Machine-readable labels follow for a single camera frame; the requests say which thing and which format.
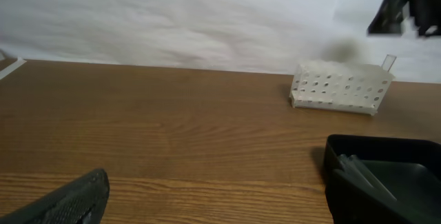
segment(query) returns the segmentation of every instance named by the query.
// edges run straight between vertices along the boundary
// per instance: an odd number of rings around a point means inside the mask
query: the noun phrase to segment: black object
[[[107,174],[96,169],[0,218],[0,224],[98,224],[109,190]]]
[[[368,27],[368,34],[402,34],[403,8],[409,3],[409,15],[419,37],[441,35],[441,0],[383,0]]]
[[[353,155],[359,161],[352,163],[348,156]],[[379,182],[366,183],[360,176],[365,173],[354,167],[358,162]],[[335,224],[441,223],[438,143],[331,135],[326,144],[324,173],[327,202]]]

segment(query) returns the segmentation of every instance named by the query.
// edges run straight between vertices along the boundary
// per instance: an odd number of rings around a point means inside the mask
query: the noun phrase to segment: brown wooden tabletop
[[[330,134],[441,141],[441,85],[372,116],[293,109],[292,76],[28,61],[0,80],[0,215],[96,168],[106,223],[333,223]]]

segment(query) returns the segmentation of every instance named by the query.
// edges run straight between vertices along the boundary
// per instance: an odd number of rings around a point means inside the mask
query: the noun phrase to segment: white backdrop
[[[351,33],[402,81],[441,82],[441,40],[365,38],[381,0],[0,0],[0,49],[25,59],[293,74]]]

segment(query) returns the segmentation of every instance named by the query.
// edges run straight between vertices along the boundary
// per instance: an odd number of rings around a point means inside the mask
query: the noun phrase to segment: wood grain
[[[441,85],[393,82],[371,117],[293,109],[291,80],[29,61],[0,81],[0,210],[103,167],[103,223],[332,223],[327,136],[441,141]]]

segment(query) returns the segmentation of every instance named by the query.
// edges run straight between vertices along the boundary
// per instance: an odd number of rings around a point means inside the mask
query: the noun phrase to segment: white tape
[[[11,72],[13,72],[15,69],[19,68],[21,65],[26,63],[26,60],[22,59],[21,57],[17,58],[17,61],[10,64],[8,67],[0,71],[0,80],[2,80],[4,77],[8,76]]]

